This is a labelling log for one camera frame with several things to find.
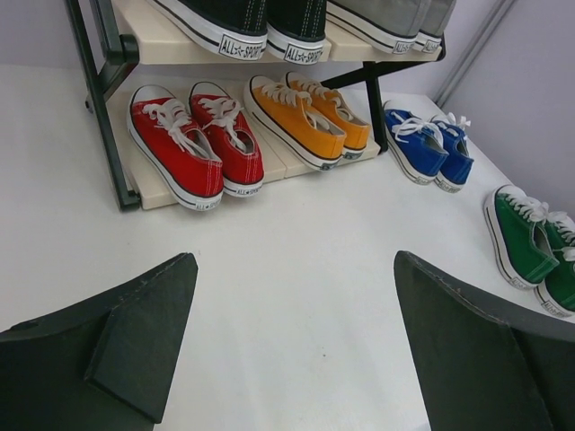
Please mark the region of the red sneaker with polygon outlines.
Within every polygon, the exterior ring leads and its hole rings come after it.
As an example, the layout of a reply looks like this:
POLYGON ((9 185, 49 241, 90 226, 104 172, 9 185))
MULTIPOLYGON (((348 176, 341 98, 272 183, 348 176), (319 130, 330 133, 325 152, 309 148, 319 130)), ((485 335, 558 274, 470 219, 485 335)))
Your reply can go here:
POLYGON ((127 128, 177 203, 199 212, 219 205, 223 161, 174 94, 155 84, 137 88, 128 103, 127 128))
POLYGON ((236 198, 257 194, 264 179, 263 157, 242 103, 218 84, 201 81, 192 85, 188 104, 223 162, 224 192, 236 198))

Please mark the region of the black sneaker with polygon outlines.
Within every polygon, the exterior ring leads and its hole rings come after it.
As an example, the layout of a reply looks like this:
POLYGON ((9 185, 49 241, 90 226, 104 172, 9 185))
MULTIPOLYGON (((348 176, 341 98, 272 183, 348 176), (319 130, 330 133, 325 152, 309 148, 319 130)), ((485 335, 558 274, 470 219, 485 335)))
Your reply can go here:
POLYGON ((288 63, 317 64, 324 51, 325 23, 325 0, 270 0, 267 50, 288 63))
POLYGON ((268 38, 265 1, 153 0, 149 4, 209 52, 244 62, 263 57, 268 38))

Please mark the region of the orange sneaker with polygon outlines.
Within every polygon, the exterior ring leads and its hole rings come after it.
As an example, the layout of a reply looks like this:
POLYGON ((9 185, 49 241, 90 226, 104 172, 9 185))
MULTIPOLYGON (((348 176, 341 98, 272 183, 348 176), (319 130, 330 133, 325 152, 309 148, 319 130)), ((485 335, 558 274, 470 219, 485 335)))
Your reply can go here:
POLYGON ((255 75, 243 88, 243 104, 309 168, 329 171, 340 162, 346 133, 313 106, 308 92, 255 75))
POLYGON ((308 92, 312 105, 346 133, 342 150, 345 159, 358 159, 365 152, 370 126, 353 112, 338 90, 293 71, 285 73, 282 82, 293 90, 308 92))

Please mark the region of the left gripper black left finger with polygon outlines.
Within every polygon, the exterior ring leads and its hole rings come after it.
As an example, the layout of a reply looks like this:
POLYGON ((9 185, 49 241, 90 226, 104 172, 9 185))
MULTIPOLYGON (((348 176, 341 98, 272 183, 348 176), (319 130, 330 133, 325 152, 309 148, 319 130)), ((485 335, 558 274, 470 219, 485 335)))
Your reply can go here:
POLYGON ((181 253, 1 334, 3 430, 151 430, 162 422, 198 265, 181 253))

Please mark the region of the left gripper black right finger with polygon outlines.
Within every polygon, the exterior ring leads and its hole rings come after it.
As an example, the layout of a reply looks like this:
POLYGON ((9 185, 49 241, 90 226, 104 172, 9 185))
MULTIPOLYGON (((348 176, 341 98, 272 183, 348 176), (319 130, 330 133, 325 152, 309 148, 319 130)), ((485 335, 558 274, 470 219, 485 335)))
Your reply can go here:
POLYGON ((408 252, 394 280, 433 430, 572 430, 574 326, 408 252))

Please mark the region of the grey sneaker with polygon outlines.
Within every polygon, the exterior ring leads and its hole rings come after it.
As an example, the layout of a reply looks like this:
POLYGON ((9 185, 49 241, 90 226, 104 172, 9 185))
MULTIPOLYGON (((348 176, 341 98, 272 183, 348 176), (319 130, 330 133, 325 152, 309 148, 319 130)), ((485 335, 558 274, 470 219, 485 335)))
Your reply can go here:
POLYGON ((340 0, 326 3, 326 19, 388 54, 406 54, 431 6, 424 0, 340 0))
POLYGON ((429 9, 420 27, 413 47, 423 53, 432 54, 438 50, 456 0, 431 0, 429 9))

